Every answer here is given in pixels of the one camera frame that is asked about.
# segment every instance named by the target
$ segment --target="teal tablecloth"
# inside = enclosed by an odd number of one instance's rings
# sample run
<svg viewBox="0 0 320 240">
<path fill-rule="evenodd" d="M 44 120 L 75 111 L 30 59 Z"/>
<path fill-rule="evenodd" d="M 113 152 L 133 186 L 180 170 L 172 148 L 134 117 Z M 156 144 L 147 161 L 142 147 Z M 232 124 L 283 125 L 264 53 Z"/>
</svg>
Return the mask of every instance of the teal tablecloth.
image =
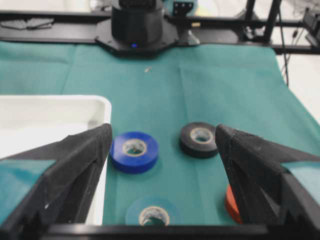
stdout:
<svg viewBox="0 0 320 240">
<path fill-rule="evenodd" d="M 0 94 L 104 96 L 114 136 L 143 131 L 158 141 L 158 162 L 144 174 L 108 162 L 104 224 L 124 224 L 127 208 L 143 196 L 170 200 L 182 224 L 233 223 L 220 157 L 199 160 L 179 149 L 179 131 L 190 122 L 225 124 L 320 154 L 320 127 L 286 87 L 269 48 L 202 45 L 121 58 L 94 45 L 1 42 Z"/>
</svg>

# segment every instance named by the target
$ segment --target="black metal frame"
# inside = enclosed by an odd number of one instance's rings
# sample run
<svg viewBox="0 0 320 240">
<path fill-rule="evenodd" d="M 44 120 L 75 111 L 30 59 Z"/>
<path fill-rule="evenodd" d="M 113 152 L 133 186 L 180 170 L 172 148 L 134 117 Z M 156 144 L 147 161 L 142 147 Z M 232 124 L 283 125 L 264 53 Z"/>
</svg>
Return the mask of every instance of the black metal frame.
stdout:
<svg viewBox="0 0 320 240">
<path fill-rule="evenodd" d="M 272 44 L 271 35 L 274 27 L 279 27 L 277 21 L 279 4 L 281 0 L 273 0 L 269 11 L 268 19 L 257 19 L 254 14 L 255 0 L 247 0 L 245 16 L 243 19 L 232 17 L 199 17 L 187 16 L 178 17 L 166 14 L 167 20 L 176 25 L 178 31 L 183 32 L 192 30 L 193 23 L 200 23 L 197 27 L 195 36 L 202 39 L 201 44 L 231 44 L 231 45 L 254 45 L 270 47 L 277 54 L 282 54 L 283 46 Z M 98 22 L 107 20 L 111 17 L 110 12 L 93 13 L 70 13 L 70 12 L 34 12 L 34 11 L 0 11 L 0 22 L 13 19 L 30 18 L 54 18 L 51 29 L 38 30 L 15 30 L 0 27 L 0 40 L 13 42 L 47 42 L 47 43 L 96 43 L 96 25 Z M 303 28 L 302 21 L 285 20 L 281 23 L 284 28 Z M 244 29 L 261 29 L 265 27 L 263 36 L 254 41 L 245 38 Z M 225 32 L 236 33 L 237 38 L 230 41 Z M 178 46 L 187 46 L 185 41 L 180 41 Z M 308 54 L 318 55 L 320 49 L 314 46 L 305 45 L 286 45 L 287 54 Z"/>
</svg>

